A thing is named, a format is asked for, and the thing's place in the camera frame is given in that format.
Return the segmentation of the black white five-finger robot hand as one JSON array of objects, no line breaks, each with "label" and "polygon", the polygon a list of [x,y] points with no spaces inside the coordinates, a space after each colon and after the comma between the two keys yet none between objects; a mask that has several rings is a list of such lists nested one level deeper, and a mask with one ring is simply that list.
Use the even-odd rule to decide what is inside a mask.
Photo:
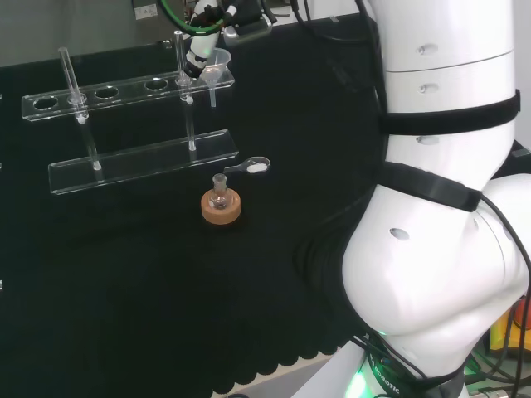
[{"label": "black white five-finger robot hand", "polygon": [[196,79],[207,65],[207,61],[217,44],[219,34],[209,36],[194,36],[188,52],[185,55],[184,71],[188,76]]}]

